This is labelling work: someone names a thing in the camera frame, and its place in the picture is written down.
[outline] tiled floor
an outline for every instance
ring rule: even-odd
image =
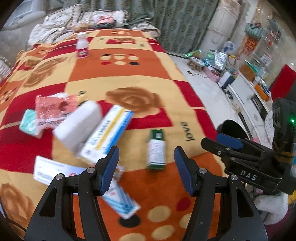
[[[215,128],[227,119],[234,120],[244,128],[242,121],[236,112],[230,107],[223,91],[219,88],[217,83],[212,82],[209,78],[204,78],[207,77],[204,72],[192,70],[187,65],[187,59],[172,55],[170,55],[170,57],[177,64],[178,68],[203,102]],[[204,77],[200,75],[191,75],[187,71],[190,71],[193,74],[200,74]]]

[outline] bedspread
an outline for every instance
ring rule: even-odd
[[[134,111],[117,146],[119,163],[126,168],[120,185],[141,205],[130,220],[119,216],[101,199],[99,205],[111,240],[181,240],[194,205],[185,192],[173,150],[182,146],[197,163],[221,175],[219,160],[205,153],[200,141],[215,138],[206,110],[174,62],[149,33],[104,29],[87,32],[89,57],[77,59],[71,35],[57,44],[35,45],[20,52],[13,71],[0,89],[0,199],[7,218],[26,228],[46,185],[33,179],[37,155],[87,168],[52,134],[41,139],[21,132],[26,109],[35,108],[35,96],[86,91],[105,115],[113,104]],[[163,129],[166,167],[145,169],[151,129]],[[215,235],[219,201],[215,203],[210,236]],[[78,199],[74,196],[77,235],[83,237]],[[24,232],[11,224],[16,232]]]

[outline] red dot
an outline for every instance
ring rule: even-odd
[[[176,210],[185,211],[190,207],[190,204],[191,204],[190,199],[188,197],[184,197],[177,203]]]

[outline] blue gripper pad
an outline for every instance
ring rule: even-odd
[[[108,161],[106,168],[102,174],[102,185],[100,192],[104,194],[109,190],[117,163],[119,161],[119,149],[117,146],[112,146],[104,161]]]
[[[185,191],[188,192],[190,195],[194,193],[193,185],[192,185],[192,176],[187,168],[184,159],[188,159],[183,148],[178,146],[174,150],[174,158],[177,169],[179,171],[179,175],[183,182],[183,186]]]
[[[219,144],[222,144],[222,145],[225,145],[225,146],[229,146],[233,149],[240,149],[242,148],[244,145],[243,143],[236,139],[236,138],[233,138],[233,137],[230,137],[228,135],[225,135],[223,133],[219,133],[217,136],[216,136],[216,140]]]

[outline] metal bolt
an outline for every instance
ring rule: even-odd
[[[63,174],[60,173],[60,174],[56,175],[57,180],[61,180],[62,178],[63,178]]]
[[[88,173],[93,173],[95,171],[95,168],[94,167],[89,167],[86,171]]]
[[[232,180],[234,180],[234,181],[236,181],[236,180],[238,179],[237,175],[235,175],[235,174],[232,174],[232,175],[230,176],[230,178],[231,178]]]
[[[205,174],[205,173],[207,173],[207,169],[205,169],[205,168],[199,168],[198,169],[198,171],[200,172],[200,173],[202,173],[202,174]]]

